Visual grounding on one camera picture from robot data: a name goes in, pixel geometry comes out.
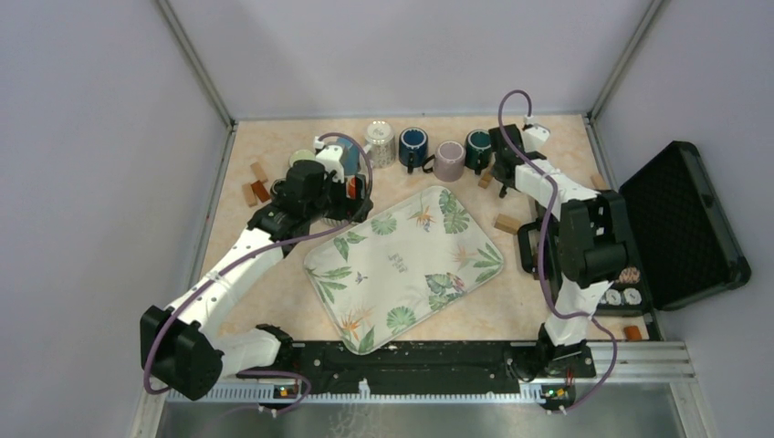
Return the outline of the dark green mug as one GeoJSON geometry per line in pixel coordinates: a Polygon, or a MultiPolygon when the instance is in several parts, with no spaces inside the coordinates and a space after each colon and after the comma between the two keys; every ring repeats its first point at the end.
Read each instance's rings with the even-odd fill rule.
{"type": "Polygon", "coordinates": [[[471,130],[465,138],[465,166],[480,175],[492,158],[492,146],[487,130],[471,130]]]}

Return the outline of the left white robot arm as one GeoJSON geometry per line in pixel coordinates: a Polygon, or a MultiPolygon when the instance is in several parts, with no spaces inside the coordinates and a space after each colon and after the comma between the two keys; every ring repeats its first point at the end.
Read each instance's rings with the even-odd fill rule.
{"type": "Polygon", "coordinates": [[[372,171],[348,176],[331,164],[295,162],[274,182],[271,200],[254,212],[226,255],[185,294],[141,316],[142,384],[149,394],[175,390],[191,401],[223,377],[261,368],[281,377],[292,366],[290,336],[259,324],[221,337],[220,326],[249,289],[294,247],[315,238],[319,219],[340,227],[364,220],[372,208],[372,171]]]}

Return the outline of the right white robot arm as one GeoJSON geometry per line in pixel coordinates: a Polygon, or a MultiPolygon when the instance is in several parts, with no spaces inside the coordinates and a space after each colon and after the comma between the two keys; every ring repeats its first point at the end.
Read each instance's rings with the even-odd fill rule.
{"type": "Polygon", "coordinates": [[[523,363],[530,377],[559,376],[581,357],[602,296],[635,253],[625,201],[573,181],[528,151],[515,125],[488,134],[502,190],[524,193],[544,209],[538,273],[550,314],[523,363]]]}

